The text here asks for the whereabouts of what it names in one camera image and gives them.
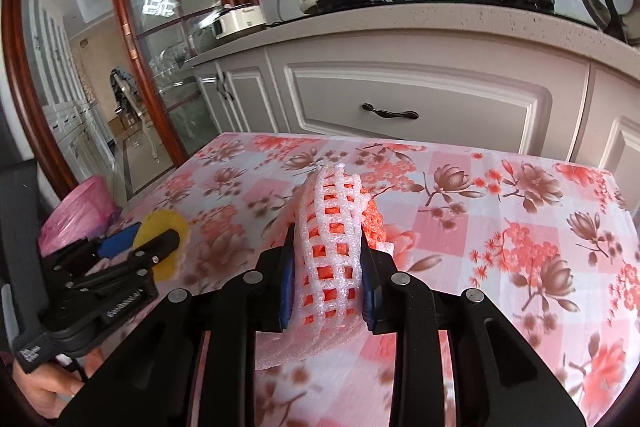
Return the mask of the person's left hand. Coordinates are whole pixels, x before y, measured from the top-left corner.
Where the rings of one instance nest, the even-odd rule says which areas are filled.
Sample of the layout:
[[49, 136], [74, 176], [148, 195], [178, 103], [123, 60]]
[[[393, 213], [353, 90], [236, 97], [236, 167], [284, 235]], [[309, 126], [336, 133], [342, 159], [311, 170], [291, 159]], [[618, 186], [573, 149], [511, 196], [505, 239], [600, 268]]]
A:
[[17, 361], [13, 361], [11, 375], [32, 408], [47, 419], [58, 418], [85, 384], [78, 372], [70, 373], [54, 363], [43, 364], [26, 374]]

